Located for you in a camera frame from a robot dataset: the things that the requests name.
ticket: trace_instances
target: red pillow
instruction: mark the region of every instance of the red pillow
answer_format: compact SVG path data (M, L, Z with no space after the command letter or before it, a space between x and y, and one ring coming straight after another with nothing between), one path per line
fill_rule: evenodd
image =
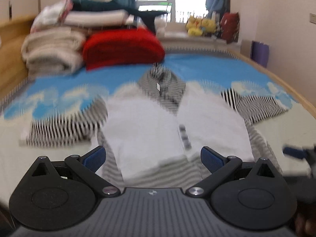
M161 62L165 50L150 31L116 29L92 35L83 47L87 70L119 64Z
M233 42L239 31L239 14L225 13L221 20L221 28L221 39L226 40L227 43Z

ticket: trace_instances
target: logo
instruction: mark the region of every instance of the logo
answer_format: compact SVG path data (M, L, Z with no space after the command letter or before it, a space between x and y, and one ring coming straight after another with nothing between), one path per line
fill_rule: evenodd
M148 192L151 196L154 196L155 194L157 194L157 192L156 191L154 191L154 190L151 190L150 192Z

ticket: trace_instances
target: stuffed toy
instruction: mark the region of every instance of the stuffed toy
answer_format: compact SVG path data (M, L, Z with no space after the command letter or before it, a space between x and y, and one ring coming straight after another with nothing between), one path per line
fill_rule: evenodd
M200 37L202 34L203 31L200 28L193 27L188 30L188 35L191 37Z
M201 22L201 27L203 32L214 34L216 32L217 26L215 20L203 19Z
M221 39L227 43L233 42L239 32L239 13L225 13L221 20Z
M185 28L187 29L189 36L199 37L208 33L214 34L217 30L217 25L214 20L190 16Z

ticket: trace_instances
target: purple bin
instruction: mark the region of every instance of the purple bin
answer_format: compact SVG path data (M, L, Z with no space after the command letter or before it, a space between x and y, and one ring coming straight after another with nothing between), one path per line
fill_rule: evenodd
M266 68L269 60L269 46L262 42L252 41L251 59Z

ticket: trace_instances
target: beige blanket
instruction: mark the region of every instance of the beige blanket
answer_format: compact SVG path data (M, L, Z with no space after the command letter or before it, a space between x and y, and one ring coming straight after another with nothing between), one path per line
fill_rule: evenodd
M30 34L24 40L21 55L27 61L30 54L36 49L58 48L78 51L82 48L86 38L79 32L67 27L58 27L34 34Z
M129 14L125 10L117 11L70 11L64 24L79 27L109 27L124 25Z
M70 49L43 47L32 51L26 60L31 77L72 74L83 65L82 56Z

